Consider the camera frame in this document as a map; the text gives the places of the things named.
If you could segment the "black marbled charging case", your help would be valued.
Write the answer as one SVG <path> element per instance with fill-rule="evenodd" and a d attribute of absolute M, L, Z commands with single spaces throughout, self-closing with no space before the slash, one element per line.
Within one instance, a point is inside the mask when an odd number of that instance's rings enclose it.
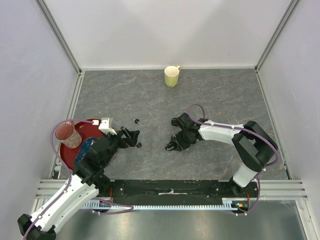
<path fill-rule="evenodd" d="M 166 151 L 174 151 L 178 145 L 175 142 L 169 142 L 168 144 L 165 145 L 165 150 Z"/>

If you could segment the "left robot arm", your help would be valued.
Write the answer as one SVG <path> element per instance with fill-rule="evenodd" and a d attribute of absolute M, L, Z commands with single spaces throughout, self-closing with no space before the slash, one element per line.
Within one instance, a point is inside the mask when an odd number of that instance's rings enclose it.
<path fill-rule="evenodd" d="M 119 149 L 135 147 L 139 130 L 125 127 L 114 134 L 95 138 L 83 159 L 69 174 L 66 183 L 33 214 L 22 214 L 18 220 L 25 240 L 54 240 L 66 222 L 88 201 L 104 197 L 110 191 L 105 168 Z"/>

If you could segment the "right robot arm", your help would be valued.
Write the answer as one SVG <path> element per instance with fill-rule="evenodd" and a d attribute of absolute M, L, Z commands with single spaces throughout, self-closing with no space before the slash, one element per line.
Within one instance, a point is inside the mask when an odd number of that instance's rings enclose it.
<path fill-rule="evenodd" d="M 183 113 L 171 120 L 171 124 L 180 131 L 171 136 L 165 145 L 167 151 L 183 151 L 199 141 L 216 141 L 235 147 L 242 164 L 232 177 L 229 191 L 235 197 L 247 191 L 247 185 L 272 163 L 280 158 L 278 146 L 255 121 L 246 124 L 223 124 L 201 118 L 192 119 Z"/>

